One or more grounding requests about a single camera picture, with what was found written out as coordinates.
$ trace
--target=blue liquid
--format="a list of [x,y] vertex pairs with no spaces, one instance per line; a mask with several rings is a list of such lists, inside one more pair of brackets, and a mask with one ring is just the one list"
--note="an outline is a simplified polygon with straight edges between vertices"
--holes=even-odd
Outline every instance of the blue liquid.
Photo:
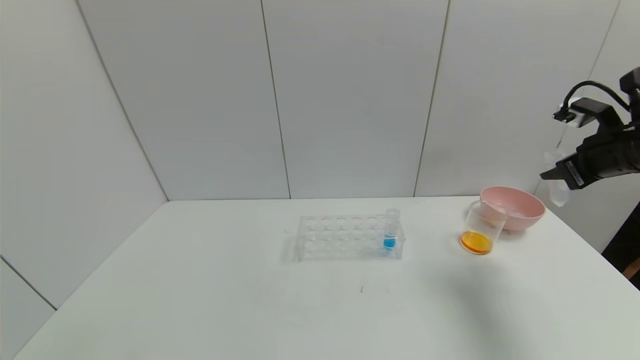
[[394,247],[396,247],[396,237],[385,235],[385,239],[382,242],[382,245],[384,245],[387,249],[393,249]]

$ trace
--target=white wall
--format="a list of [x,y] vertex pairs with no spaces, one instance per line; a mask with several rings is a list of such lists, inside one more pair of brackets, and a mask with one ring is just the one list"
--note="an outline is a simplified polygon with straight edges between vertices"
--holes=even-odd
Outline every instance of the white wall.
[[38,296],[4,261],[0,261],[0,315],[3,360],[11,360],[54,309]]
[[291,197],[412,196],[447,0],[264,0]]
[[166,198],[75,2],[1,16],[2,251],[57,307]]
[[416,195],[533,192],[618,0],[452,0]]
[[260,1],[80,3],[170,200],[289,198]]
[[[620,77],[640,66],[640,2],[621,0],[611,29],[604,42],[590,80],[599,81],[620,91]],[[586,88],[584,96],[613,104],[624,122],[628,114],[610,97],[595,88]],[[572,153],[582,140],[593,135],[597,129],[594,122],[582,129],[568,128],[560,143],[560,148]],[[598,181],[587,188],[571,192],[570,202],[558,208],[548,201],[548,188],[541,184],[536,196],[547,207],[583,237],[594,249],[601,252],[609,244],[618,229],[640,201],[640,174],[630,174]]]

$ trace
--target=black cable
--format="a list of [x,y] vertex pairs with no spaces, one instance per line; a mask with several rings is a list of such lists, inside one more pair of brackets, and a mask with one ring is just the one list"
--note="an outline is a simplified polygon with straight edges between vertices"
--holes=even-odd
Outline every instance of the black cable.
[[609,88],[607,85],[598,83],[596,81],[591,81],[591,80],[587,80],[587,81],[583,81],[581,83],[578,83],[577,85],[575,85],[571,91],[569,91],[569,94],[566,94],[566,97],[564,97],[564,102],[562,105],[562,110],[561,111],[568,111],[569,110],[569,100],[571,99],[571,96],[573,96],[573,94],[581,87],[583,86],[595,86],[599,89],[601,89],[602,91],[606,92],[607,94],[609,94],[609,96],[611,96],[618,104],[620,104],[620,106],[622,106],[625,110],[629,111],[629,109],[631,109],[631,107],[629,105],[627,105],[625,103],[625,101],[618,96],[618,94],[616,94],[615,91],[611,90],[611,88]]

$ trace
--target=orange liquid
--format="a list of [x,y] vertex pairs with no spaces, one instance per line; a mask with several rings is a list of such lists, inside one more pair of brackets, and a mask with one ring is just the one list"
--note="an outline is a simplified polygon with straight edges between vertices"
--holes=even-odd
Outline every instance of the orange liquid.
[[475,231],[465,231],[460,235],[460,244],[468,251],[478,255],[488,254],[493,248],[491,239]]

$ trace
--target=robotic arm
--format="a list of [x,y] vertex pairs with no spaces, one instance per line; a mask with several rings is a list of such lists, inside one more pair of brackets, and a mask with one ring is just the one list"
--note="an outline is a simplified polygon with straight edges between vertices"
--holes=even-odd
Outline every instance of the robotic arm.
[[[624,124],[609,104],[582,97],[572,99],[580,87],[600,88],[629,111],[631,121]],[[596,120],[595,135],[585,138],[575,153],[558,161],[556,167],[543,172],[544,180],[564,180],[569,189],[582,189],[607,177],[640,172],[640,67],[620,78],[620,90],[629,98],[626,104],[613,90],[594,81],[583,81],[564,98],[554,119],[575,127]]]

